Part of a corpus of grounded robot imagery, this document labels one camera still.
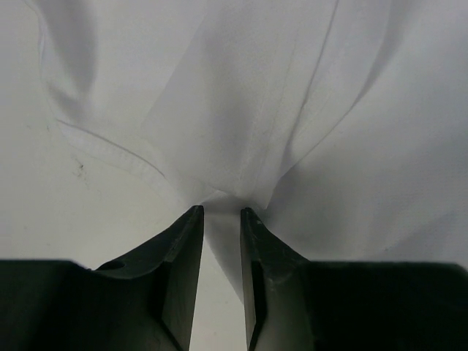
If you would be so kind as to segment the white t shirt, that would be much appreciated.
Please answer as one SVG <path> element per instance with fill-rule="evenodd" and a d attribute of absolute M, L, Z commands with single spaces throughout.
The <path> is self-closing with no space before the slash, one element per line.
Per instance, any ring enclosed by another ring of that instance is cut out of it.
<path fill-rule="evenodd" d="M 467 264 L 465 1 L 31 1 L 74 147 L 313 260 Z"/>

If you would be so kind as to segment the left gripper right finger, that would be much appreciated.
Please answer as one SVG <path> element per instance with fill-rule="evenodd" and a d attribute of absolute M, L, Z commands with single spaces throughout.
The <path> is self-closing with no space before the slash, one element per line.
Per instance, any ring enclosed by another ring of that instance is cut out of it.
<path fill-rule="evenodd" d="M 311 261 L 241 211 L 249 350 L 465 350 L 455 264 Z"/>

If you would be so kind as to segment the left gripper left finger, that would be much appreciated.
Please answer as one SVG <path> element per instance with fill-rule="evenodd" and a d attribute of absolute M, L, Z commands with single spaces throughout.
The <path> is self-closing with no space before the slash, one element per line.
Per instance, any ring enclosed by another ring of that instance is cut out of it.
<path fill-rule="evenodd" d="M 3 350 L 188 350 L 204 210 L 95 270 L 1 261 Z"/>

